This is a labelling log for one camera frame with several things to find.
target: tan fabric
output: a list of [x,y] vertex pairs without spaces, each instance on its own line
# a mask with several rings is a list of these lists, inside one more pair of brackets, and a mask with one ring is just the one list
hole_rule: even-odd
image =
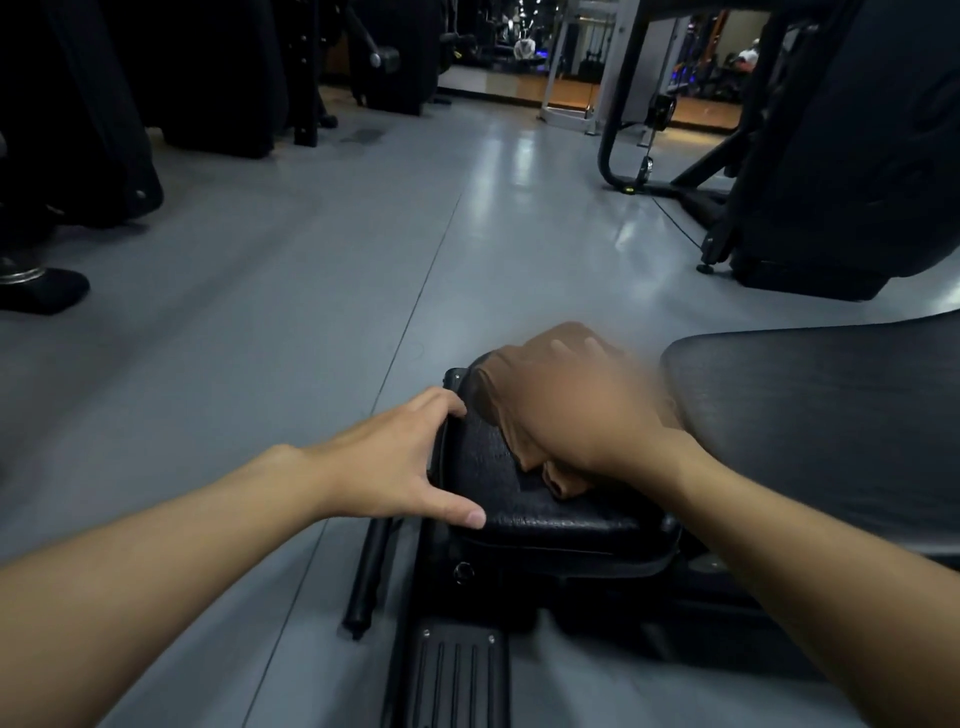
[[[521,360],[537,360],[550,355],[550,342],[562,341],[575,352],[584,350],[584,341],[594,338],[610,354],[622,356],[623,352],[611,346],[593,331],[577,322],[567,322],[553,327],[530,339],[522,347],[505,346],[491,352],[477,367],[477,374],[484,383],[485,398],[475,404],[488,422],[497,425],[503,433],[510,452],[514,454],[520,469],[529,473],[542,467],[543,482],[553,495],[561,500],[579,496],[593,488],[599,478],[581,473],[562,462],[554,460],[533,437],[510,415],[508,393],[511,391],[512,371]],[[673,404],[666,395],[658,407],[660,421],[664,426],[679,427]]]

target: wooden floor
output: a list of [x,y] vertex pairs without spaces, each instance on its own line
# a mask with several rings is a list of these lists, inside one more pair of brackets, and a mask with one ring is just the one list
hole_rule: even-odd
[[[327,55],[326,71],[347,75],[349,60],[344,42],[332,48]],[[546,76],[538,74],[513,74],[452,66],[440,78],[440,88],[482,93],[493,97],[543,101],[546,93]],[[569,109],[587,109],[595,106],[600,93],[600,84],[586,84],[572,79],[557,79],[550,94],[550,104]],[[712,131],[732,131],[740,121],[740,106],[702,99],[680,98],[673,120],[684,127],[702,127]]]
[[704,101],[703,99],[677,99],[677,110],[673,112],[675,124],[685,126],[706,127],[733,131],[740,123],[739,104],[725,104],[720,101]]

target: black handle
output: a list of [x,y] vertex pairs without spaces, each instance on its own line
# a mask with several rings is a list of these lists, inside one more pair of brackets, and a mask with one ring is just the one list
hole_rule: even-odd
[[393,519],[371,519],[367,526],[367,538],[360,552],[360,563],[353,579],[353,590],[347,604],[343,625],[355,640],[370,629],[373,610],[376,609],[376,593],[380,588],[383,560],[387,554],[387,542],[393,530]]

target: forearm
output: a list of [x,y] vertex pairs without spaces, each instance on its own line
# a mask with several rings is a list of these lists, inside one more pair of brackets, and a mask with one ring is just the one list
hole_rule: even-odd
[[664,506],[874,725],[960,715],[960,576],[700,455]]
[[0,724],[94,724],[227,587],[321,515],[304,507],[317,499],[300,471],[276,466],[297,453],[271,450],[1,569]]

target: wrist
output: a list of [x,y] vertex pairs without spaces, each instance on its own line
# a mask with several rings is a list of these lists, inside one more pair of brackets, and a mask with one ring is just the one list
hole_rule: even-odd
[[681,429],[664,428],[656,438],[649,434],[642,446],[634,445],[621,466],[620,479],[637,488],[664,508],[691,497],[691,484],[698,473],[719,464],[692,435]]
[[331,460],[323,451],[274,445],[240,472],[249,472],[265,499],[289,505],[308,525],[335,515],[336,469]]

